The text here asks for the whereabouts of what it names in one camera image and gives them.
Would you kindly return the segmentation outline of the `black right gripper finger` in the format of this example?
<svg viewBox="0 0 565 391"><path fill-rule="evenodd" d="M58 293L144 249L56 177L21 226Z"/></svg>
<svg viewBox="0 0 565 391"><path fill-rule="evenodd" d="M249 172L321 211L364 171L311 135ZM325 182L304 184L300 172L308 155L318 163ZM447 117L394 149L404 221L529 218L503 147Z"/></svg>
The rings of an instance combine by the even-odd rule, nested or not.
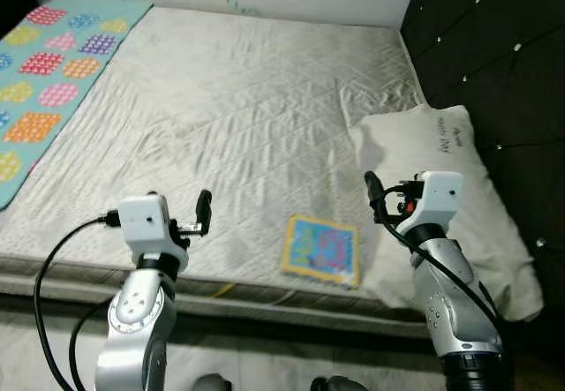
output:
<svg viewBox="0 0 565 391"><path fill-rule="evenodd" d="M363 175L370 207L373 210L375 224L387 224L385 213L384 188L380 179L372 170L367 170Z"/></svg>

